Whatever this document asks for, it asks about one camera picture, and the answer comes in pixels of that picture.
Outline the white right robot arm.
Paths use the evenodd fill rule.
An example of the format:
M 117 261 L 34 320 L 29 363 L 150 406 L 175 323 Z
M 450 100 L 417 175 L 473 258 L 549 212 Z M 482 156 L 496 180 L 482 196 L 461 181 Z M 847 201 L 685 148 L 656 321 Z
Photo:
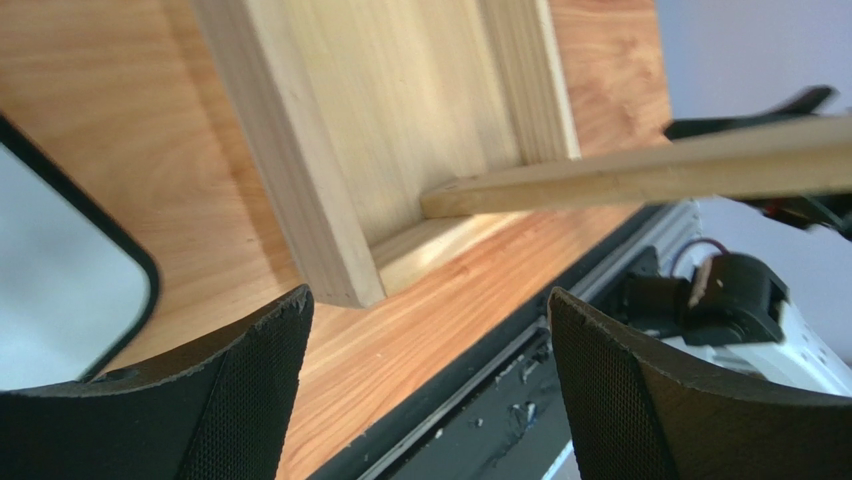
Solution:
M 832 86 L 808 86 L 764 112 L 672 120 L 663 135 L 678 141 L 817 117 L 836 94 Z M 735 201 L 799 230 L 827 227 L 851 243 L 851 193 Z M 702 243 L 718 253 L 694 264 L 690 276 L 675 276 L 681 259 Z M 677 251 L 668 275 L 644 273 L 627 274 L 611 293 L 610 315 L 622 324 L 737 373 L 851 397 L 851 368 L 813 333 L 788 286 L 763 261 L 700 237 Z

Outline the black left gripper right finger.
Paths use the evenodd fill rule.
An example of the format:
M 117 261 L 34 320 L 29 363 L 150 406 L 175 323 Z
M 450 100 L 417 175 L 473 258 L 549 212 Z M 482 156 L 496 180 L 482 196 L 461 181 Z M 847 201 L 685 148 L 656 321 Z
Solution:
M 548 300 L 585 479 L 847 479 L 851 401 L 736 373 L 556 288 Z

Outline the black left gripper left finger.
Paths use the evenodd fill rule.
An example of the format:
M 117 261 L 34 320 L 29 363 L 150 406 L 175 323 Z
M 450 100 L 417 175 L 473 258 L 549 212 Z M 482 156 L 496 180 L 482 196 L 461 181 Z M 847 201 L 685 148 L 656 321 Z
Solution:
M 91 382 L 1 396 L 5 479 L 272 479 L 315 301 L 249 316 Z

